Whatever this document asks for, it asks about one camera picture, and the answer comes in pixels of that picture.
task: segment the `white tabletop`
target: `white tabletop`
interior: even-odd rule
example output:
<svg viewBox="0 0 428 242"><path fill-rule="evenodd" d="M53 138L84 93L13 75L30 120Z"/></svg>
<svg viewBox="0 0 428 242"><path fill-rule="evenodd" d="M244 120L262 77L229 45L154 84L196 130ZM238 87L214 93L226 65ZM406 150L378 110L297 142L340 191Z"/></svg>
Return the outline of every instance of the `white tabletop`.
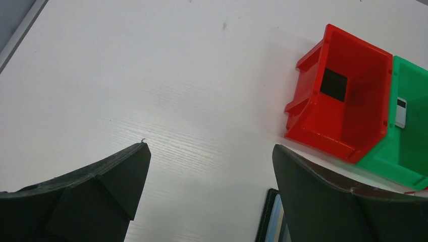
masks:
<svg viewBox="0 0 428 242"><path fill-rule="evenodd" d="M50 0L0 75L0 191L142 138L152 159L126 241L253 241L276 143L407 190L282 138L295 64L327 23L428 68L414 0Z"/></svg>

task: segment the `table surface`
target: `table surface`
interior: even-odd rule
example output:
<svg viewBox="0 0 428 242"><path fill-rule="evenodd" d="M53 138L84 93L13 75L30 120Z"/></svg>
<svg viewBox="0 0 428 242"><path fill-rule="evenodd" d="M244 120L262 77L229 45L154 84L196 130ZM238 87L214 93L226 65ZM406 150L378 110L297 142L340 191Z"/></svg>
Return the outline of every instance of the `table surface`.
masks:
<svg viewBox="0 0 428 242"><path fill-rule="evenodd" d="M253 241L274 144L406 191L282 138L295 64L332 23L428 68L414 0L50 0L0 75L0 191L146 139L126 241Z"/></svg>

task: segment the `black square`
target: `black square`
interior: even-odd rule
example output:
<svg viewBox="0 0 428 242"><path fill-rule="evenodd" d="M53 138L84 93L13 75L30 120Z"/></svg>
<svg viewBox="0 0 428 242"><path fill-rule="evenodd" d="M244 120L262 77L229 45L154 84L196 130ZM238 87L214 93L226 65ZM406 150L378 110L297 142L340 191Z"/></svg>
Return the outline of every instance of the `black square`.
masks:
<svg viewBox="0 0 428 242"><path fill-rule="evenodd" d="M348 78L326 68L324 70L320 92L344 102L347 84Z"/></svg>

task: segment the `striped object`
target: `striped object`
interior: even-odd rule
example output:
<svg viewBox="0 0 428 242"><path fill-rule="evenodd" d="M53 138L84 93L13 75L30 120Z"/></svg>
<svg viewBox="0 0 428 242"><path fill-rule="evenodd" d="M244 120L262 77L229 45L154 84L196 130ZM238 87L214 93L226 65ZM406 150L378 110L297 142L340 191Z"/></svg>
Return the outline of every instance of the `striped object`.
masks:
<svg viewBox="0 0 428 242"><path fill-rule="evenodd" d="M256 242L291 242L284 217L281 197L277 190L269 189L260 220Z"/></svg>

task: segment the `red bin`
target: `red bin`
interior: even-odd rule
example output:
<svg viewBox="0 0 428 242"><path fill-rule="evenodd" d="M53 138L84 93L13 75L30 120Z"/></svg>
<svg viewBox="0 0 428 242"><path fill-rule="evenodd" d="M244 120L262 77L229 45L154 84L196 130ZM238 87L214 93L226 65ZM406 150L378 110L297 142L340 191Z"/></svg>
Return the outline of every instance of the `red bin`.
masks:
<svg viewBox="0 0 428 242"><path fill-rule="evenodd" d="M387 133L392 55L328 24L296 67L285 138L357 163Z"/></svg>

